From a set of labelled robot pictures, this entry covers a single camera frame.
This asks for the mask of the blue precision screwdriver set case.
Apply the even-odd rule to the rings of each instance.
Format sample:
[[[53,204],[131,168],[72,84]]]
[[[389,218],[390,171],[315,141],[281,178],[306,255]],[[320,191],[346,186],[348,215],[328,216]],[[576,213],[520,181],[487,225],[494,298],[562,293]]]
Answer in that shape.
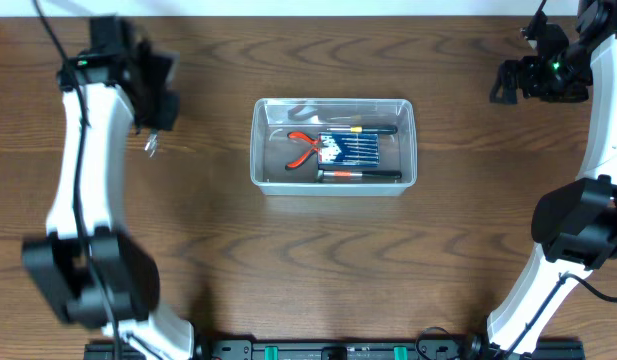
[[[318,162],[325,166],[376,167],[380,162],[379,136],[341,132],[322,132]]]

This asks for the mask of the red handled cutting pliers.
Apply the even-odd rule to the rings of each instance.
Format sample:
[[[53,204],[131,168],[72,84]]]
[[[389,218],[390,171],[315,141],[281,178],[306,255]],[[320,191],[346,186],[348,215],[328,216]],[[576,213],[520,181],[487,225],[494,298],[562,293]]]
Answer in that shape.
[[[302,154],[295,160],[285,165],[286,170],[296,170],[303,166],[314,154],[321,148],[321,141],[318,137],[311,137],[308,134],[300,131],[292,131],[287,134],[287,138],[301,143]]]

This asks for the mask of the silver combination wrench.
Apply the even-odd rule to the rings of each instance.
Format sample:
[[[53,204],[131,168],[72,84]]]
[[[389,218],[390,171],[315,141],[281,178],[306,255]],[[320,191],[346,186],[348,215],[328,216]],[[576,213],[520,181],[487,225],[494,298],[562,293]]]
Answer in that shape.
[[[153,157],[157,152],[158,145],[159,145],[159,131],[153,129],[150,131],[147,137],[147,141],[144,146],[144,151],[148,154],[149,157]]]

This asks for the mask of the claw hammer orange black handle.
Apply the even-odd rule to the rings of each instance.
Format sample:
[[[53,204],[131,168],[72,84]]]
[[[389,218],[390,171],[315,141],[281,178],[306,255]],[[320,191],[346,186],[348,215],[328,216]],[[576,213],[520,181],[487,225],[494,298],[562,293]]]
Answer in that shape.
[[[363,181],[394,181],[402,178],[398,170],[318,170],[315,181],[317,183],[357,183]]]

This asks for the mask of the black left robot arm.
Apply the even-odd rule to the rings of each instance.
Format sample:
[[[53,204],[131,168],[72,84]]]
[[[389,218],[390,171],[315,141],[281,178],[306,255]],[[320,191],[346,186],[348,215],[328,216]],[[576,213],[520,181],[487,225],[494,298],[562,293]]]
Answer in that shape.
[[[22,261],[55,316],[100,329],[109,356],[190,359],[193,326],[160,299],[157,265],[130,237],[124,217],[125,149],[131,131],[172,129],[178,58],[155,51],[118,16],[89,21],[90,45],[64,57],[57,75],[66,133],[46,234]]]

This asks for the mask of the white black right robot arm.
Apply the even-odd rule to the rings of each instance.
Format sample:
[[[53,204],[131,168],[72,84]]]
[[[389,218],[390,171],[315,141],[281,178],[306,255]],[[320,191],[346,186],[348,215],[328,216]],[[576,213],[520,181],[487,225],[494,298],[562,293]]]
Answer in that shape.
[[[544,195],[531,224],[532,253],[483,334],[460,347],[462,359],[529,359],[543,328],[569,293],[617,259],[617,0],[582,1],[570,41],[537,10],[522,28],[535,53],[504,61],[489,95],[548,103],[591,100],[587,148],[574,182]]]

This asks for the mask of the black yellow screwdriver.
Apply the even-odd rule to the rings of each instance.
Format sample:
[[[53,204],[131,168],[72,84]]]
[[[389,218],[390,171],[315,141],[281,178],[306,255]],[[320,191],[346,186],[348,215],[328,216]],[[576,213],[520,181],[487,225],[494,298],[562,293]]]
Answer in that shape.
[[[329,132],[347,132],[357,134],[377,134],[377,135],[394,135],[398,132],[398,127],[394,125],[378,125],[378,126],[339,126],[328,128]]]

